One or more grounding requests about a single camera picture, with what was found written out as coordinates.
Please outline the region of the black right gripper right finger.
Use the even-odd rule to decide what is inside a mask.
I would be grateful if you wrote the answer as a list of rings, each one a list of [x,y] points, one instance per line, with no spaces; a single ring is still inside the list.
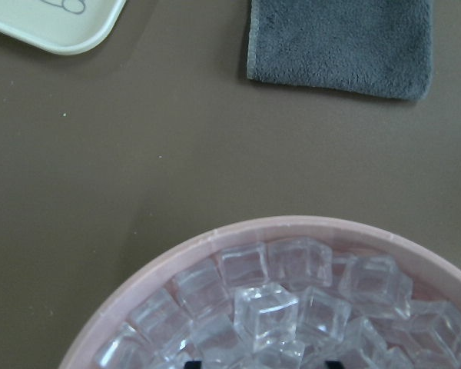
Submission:
[[[343,364],[340,361],[325,361],[326,369],[343,369]]]

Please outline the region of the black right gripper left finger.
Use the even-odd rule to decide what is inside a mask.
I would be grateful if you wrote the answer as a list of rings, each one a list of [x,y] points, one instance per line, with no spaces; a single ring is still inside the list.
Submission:
[[[201,369],[202,361],[187,361],[184,364],[184,369]]]

